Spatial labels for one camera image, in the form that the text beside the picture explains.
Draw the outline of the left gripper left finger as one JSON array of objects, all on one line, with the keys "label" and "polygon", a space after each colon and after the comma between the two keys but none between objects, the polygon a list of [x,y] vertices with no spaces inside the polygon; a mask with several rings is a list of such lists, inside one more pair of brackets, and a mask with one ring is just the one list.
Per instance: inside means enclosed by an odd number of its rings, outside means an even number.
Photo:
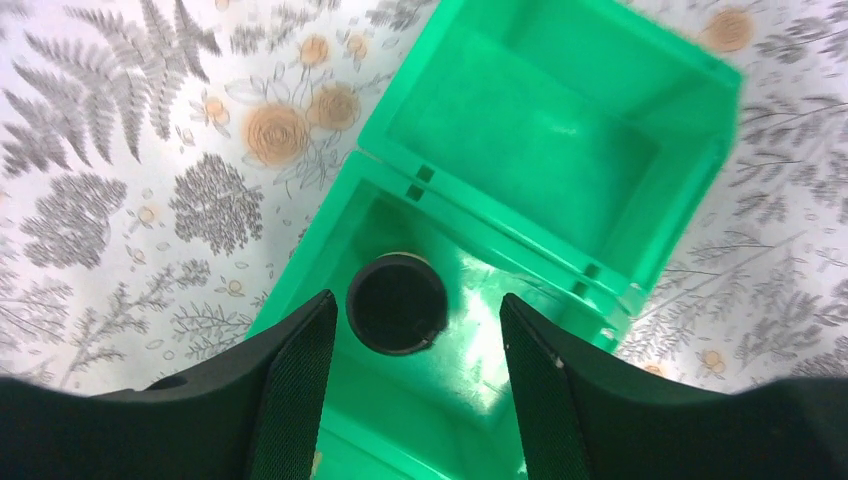
[{"label": "left gripper left finger", "polygon": [[336,333],[322,291],[143,390],[83,397],[5,377],[5,479],[306,479]]}]

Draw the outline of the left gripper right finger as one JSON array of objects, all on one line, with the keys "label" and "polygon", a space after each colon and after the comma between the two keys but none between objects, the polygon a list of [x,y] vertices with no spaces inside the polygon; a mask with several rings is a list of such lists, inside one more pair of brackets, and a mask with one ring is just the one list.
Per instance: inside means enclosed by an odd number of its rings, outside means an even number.
[{"label": "left gripper right finger", "polygon": [[500,308],[532,479],[843,479],[847,382],[784,378],[736,394],[671,381]]}]

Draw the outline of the green bin middle section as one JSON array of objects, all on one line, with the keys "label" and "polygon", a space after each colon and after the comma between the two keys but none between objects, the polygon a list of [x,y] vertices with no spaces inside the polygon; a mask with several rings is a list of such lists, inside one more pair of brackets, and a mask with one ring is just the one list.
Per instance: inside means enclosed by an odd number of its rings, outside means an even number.
[{"label": "green bin middle section", "polygon": [[426,260],[447,288],[446,330],[404,356],[359,341],[345,315],[318,435],[320,479],[523,479],[526,467],[499,310],[514,294],[613,351],[630,324],[616,298],[388,165],[345,161],[250,328],[257,335],[322,290],[343,302],[365,265]]}]

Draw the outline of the floral table mat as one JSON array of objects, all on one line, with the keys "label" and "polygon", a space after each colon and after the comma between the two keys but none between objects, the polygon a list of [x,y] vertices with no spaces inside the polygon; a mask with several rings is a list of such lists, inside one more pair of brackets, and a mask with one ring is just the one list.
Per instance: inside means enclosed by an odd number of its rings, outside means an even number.
[{"label": "floral table mat", "polygon": [[[847,372],[847,5],[636,1],[745,75],[739,140],[618,356]],[[433,1],[5,1],[1,370],[83,394],[238,343]]]}]

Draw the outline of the small black cap spice jar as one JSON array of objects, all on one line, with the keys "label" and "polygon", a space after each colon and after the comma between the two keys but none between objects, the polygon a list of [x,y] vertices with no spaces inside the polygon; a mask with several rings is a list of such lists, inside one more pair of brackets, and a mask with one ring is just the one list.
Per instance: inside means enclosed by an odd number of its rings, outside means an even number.
[{"label": "small black cap spice jar", "polygon": [[445,283],[428,261],[407,252],[363,266],[348,286],[345,308],[357,339],[387,356],[429,349],[448,327]]}]

